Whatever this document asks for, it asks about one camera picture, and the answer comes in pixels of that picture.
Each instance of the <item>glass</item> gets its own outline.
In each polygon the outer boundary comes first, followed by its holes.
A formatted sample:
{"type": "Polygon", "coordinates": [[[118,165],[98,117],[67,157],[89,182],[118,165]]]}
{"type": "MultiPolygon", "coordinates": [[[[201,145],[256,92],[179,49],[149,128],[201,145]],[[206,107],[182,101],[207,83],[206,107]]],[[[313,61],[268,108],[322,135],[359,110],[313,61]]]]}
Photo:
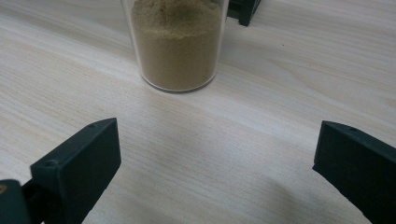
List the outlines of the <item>glass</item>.
{"type": "Polygon", "coordinates": [[[192,91],[216,74],[229,0],[121,0],[142,77],[192,91]]]}

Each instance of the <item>brown powder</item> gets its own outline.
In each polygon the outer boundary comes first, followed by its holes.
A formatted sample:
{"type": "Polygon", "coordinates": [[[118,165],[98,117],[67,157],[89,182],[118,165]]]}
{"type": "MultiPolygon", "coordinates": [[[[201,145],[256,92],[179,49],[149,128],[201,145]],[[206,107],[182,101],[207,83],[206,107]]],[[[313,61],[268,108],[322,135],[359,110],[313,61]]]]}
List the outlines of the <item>brown powder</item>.
{"type": "Polygon", "coordinates": [[[210,0],[137,0],[132,22],[143,74],[152,85],[187,91],[213,77],[219,5],[210,0]]]}

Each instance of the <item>wood grain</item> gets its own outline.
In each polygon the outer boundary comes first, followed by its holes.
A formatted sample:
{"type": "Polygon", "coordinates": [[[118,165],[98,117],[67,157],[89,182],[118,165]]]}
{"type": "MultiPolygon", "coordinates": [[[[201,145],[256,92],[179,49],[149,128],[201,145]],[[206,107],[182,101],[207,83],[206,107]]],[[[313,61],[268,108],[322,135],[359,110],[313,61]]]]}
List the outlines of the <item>wood grain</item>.
{"type": "Polygon", "coordinates": [[[117,0],[0,1],[0,179],[116,117],[122,165],[84,223],[369,223],[312,171],[322,120],[396,146],[396,2],[264,0],[188,94],[137,73],[117,0]]]}

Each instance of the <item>light wood surface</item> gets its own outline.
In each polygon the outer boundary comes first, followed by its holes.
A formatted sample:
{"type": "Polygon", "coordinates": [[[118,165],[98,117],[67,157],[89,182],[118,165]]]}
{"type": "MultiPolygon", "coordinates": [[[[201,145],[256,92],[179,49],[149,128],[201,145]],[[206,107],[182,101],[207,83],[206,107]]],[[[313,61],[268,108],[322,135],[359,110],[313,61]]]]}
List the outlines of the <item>light wood surface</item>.
{"type": "Polygon", "coordinates": [[[396,2],[263,0],[188,94],[138,74],[118,0],[0,0],[0,179],[116,117],[122,165],[84,223],[369,223],[313,159],[322,120],[396,146],[396,2]]]}

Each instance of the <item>powder surface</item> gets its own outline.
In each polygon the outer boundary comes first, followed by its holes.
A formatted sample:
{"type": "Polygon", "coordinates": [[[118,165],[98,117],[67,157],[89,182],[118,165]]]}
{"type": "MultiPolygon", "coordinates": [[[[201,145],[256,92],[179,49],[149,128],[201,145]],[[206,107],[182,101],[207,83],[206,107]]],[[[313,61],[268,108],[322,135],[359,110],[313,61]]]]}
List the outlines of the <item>powder surface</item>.
{"type": "Polygon", "coordinates": [[[137,0],[132,23],[143,76],[152,85],[187,91],[213,77],[219,5],[210,0],[137,0]]]}

